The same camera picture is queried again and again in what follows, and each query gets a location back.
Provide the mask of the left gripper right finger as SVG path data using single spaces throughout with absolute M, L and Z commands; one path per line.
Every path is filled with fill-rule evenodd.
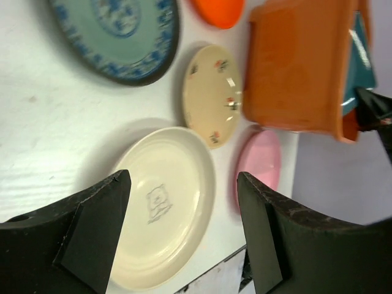
M 247 172 L 237 188 L 257 293 L 391 292 L 391 219 L 335 219 Z

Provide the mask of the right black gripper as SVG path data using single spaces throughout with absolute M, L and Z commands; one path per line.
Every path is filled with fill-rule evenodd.
M 383 148 L 392 164 L 391 98 L 365 88 L 355 88 L 358 105 L 356 121 L 361 132 L 377 130 Z

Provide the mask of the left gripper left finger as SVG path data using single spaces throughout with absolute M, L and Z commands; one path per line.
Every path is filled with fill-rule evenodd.
M 1 293 L 105 293 L 130 188 L 120 170 L 1 223 Z

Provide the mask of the teal square plate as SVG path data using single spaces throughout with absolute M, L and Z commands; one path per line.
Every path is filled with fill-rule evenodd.
M 352 38 L 352 45 L 349 54 L 344 100 L 341 103 L 343 116 L 350 113 L 358 105 L 355 88 L 361 87 L 373 90 L 377 85 L 369 53 L 368 38 L 365 34 L 364 20 L 358 10 L 355 12 L 355 24 L 349 30 L 349 34 Z

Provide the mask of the pink round plate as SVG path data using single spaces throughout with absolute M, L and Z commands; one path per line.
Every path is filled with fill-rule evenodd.
M 248 172 L 272 190 L 277 190 L 282 167 L 281 143 L 277 133 L 251 125 L 239 138 L 228 174 L 228 202 L 230 209 L 239 216 L 237 178 Z

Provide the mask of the cream bear round plate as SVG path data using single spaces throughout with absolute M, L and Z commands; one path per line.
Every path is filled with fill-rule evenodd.
M 214 162 L 194 131 L 167 127 L 134 143 L 119 170 L 132 186 L 110 278 L 149 290 L 177 275 L 200 245 L 214 208 Z

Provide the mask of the beige floral small plate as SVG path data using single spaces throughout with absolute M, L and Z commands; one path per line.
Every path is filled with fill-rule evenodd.
M 187 127 L 211 149 L 232 137 L 241 117 L 243 79 L 233 56 L 208 45 L 191 59 L 183 82 L 182 107 Z

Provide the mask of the orange round plate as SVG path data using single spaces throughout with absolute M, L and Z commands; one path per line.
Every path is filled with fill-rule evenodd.
M 191 0 L 196 12 L 209 25 L 230 29 L 237 24 L 246 5 L 245 0 Z

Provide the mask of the blue floral round plate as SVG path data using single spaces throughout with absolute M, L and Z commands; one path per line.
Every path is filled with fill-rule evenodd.
M 177 1 L 49 1 L 48 6 L 76 54 L 120 84 L 150 85 L 175 58 Z

